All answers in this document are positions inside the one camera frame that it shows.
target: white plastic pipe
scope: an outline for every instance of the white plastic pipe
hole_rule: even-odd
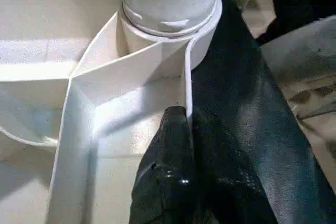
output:
[[[157,36],[175,37],[197,31],[213,15],[216,0],[123,0],[127,18]]]

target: gloved hand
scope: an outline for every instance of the gloved hand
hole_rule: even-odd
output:
[[[191,224],[196,197],[193,150],[185,109],[170,107],[139,165],[129,223]]]

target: plastic compartment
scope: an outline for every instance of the plastic compartment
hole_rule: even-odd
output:
[[[0,19],[6,21],[0,25],[0,140],[8,149],[2,158],[15,149],[9,138],[56,148],[68,79],[119,5],[120,0],[0,0]]]
[[[72,79],[46,223],[128,222],[141,156],[191,92],[184,56],[168,72],[162,52],[156,43]]]
[[[9,20],[0,24],[9,31],[0,35],[5,223],[39,224],[46,212],[52,224],[127,223],[135,173],[164,110],[185,106],[191,123],[191,68],[205,56],[220,0],[204,27],[175,39],[134,28],[117,12],[120,0],[0,3]],[[57,146],[50,192],[54,155],[30,146],[8,157],[23,143]]]
[[[0,162],[1,223],[44,222],[54,154],[27,147]]]

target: white molded plastic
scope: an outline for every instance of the white molded plastic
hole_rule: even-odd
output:
[[[18,184],[0,188],[0,213],[6,223],[22,223],[13,212],[19,200],[17,209],[37,224],[127,223],[135,173],[164,110],[186,107],[191,125],[191,70],[205,56],[221,0],[199,31],[173,39],[135,28],[120,0],[14,3],[18,13],[31,6],[27,19],[17,20],[22,34],[18,28],[1,34],[0,46],[17,51],[0,60],[0,68],[16,69],[0,75],[0,174]],[[10,19],[9,11],[4,16]],[[38,17],[49,19],[41,21],[47,27],[38,26]],[[54,154],[35,147],[57,147],[50,185]]]
[[[214,14],[216,0],[123,0],[128,19],[137,28],[157,36],[193,33]]]

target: black rubber glove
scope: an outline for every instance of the black rubber glove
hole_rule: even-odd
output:
[[[196,197],[193,149],[185,109],[170,107],[139,165],[129,223],[191,224]]]

